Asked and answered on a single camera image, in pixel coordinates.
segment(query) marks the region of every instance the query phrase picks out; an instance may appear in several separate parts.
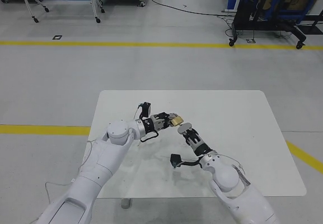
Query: gold object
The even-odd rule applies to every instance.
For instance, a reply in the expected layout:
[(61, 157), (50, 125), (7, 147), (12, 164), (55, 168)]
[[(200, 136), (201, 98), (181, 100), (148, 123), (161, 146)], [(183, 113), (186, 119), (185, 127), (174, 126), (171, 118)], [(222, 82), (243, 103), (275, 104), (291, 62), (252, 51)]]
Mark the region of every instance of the gold object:
[(173, 120), (171, 120), (171, 124), (174, 125), (174, 126), (178, 126), (182, 122), (184, 122), (184, 120), (180, 116), (177, 116)]

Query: robot forearm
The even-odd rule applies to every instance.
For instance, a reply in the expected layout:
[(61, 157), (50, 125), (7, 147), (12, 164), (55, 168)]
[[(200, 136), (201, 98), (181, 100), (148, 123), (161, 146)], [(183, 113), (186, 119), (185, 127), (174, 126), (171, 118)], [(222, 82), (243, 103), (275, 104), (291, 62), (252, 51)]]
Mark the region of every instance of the robot forearm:
[(47, 207), (37, 224), (90, 223), (95, 199), (118, 170), (132, 142), (143, 141), (142, 138), (150, 132), (158, 136), (159, 130), (182, 122), (176, 114), (160, 113), (149, 118), (150, 104), (145, 102), (140, 106), (143, 110), (139, 119), (113, 122), (106, 133), (95, 140), (78, 177), (64, 195)]
[[(190, 123), (180, 125), (177, 131), (184, 136), (186, 143), (191, 146), (199, 159), (193, 163), (186, 163), (182, 162), (180, 155), (172, 154), (170, 161), (174, 168), (181, 165), (200, 165), (203, 170), (211, 172), (212, 180), (209, 182), (211, 190), (237, 223), (279, 224), (274, 210), (265, 197), (236, 166), (222, 163), (220, 155), (207, 146)], [(239, 180), (244, 185), (242, 193), (235, 198), (226, 197), (224, 193), (232, 191), (238, 185)]]

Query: white cable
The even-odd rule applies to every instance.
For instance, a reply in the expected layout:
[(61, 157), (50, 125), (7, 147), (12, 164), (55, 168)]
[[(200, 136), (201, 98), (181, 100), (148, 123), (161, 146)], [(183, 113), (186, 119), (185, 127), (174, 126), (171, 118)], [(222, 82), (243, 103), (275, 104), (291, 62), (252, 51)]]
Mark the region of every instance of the white cable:
[(234, 160), (236, 163), (238, 163), (238, 168), (240, 168), (244, 172), (244, 174), (246, 175), (246, 172), (244, 170), (244, 166), (242, 166), (242, 164), (238, 160), (235, 160), (234, 158), (232, 158), (230, 156), (226, 156), (226, 155), (219, 154), (219, 153), (211, 153), (211, 154), (218, 155), (218, 156), (224, 156), (224, 157), (227, 157), (227, 158), (230, 158), (230, 159)]
[[(78, 167), (78, 173), (77, 173), (77, 176), (79, 175), (79, 172), (80, 172), (80, 169), (82, 168), (82, 166), (87, 162), (87, 160), (89, 159), (89, 157), (90, 157), (90, 154), (92, 153), (92, 149), (93, 149), (93, 144), (92, 144), (92, 142), (94, 142), (96, 139), (94, 139), (93, 141), (87, 141), (87, 142), (89, 142), (90, 143), (90, 150), (89, 150), (89, 153), (88, 153), (88, 156), (87, 156), (87, 158), (84, 160), (84, 162), (82, 163), (82, 165), (80, 165), (79, 167)], [(48, 197), (48, 202), (49, 202), (49, 204), (50, 204), (50, 196), (49, 196), (49, 192), (48, 192), (48, 187), (47, 187), (47, 184), (53, 184), (53, 185), (57, 185), (57, 186), (69, 186), (69, 185), (71, 185), (73, 182), (75, 181), (75, 178), (73, 178), (72, 179), (72, 181), (70, 182), (70, 183), (68, 183), (68, 184), (58, 184), (58, 183), (53, 183), (53, 182), (49, 182), (49, 181), (47, 181), (46, 183), (44, 183), (44, 189), (45, 189), (45, 192), (47, 193), (47, 197)]]
[(38, 218), (36, 218), (35, 220), (33, 220), (32, 222), (28, 223), (28, 224), (32, 224), (32, 223), (34, 223), (35, 221), (37, 221), (38, 219), (39, 219), (39, 217), (38, 217)]

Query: black tag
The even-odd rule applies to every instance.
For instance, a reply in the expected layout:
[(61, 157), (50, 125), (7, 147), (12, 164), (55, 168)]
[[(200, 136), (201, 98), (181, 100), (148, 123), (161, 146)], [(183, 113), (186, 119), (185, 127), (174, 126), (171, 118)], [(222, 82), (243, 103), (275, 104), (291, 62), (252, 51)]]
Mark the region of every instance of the black tag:
[(52, 40), (60, 40), (62, 38), (62, 36), (61, 35), (56, 35), (56, 36), (54, 36), (53, 37), (53, 39)]

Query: cart wheel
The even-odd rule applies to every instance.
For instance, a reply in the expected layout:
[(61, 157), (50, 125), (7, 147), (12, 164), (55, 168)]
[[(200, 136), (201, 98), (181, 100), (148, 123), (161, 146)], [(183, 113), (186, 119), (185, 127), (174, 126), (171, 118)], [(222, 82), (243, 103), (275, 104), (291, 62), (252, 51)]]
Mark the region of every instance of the cart wheel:
[(304, 46), (304, 43), (298, 41), (296, 48), (299, 50)]

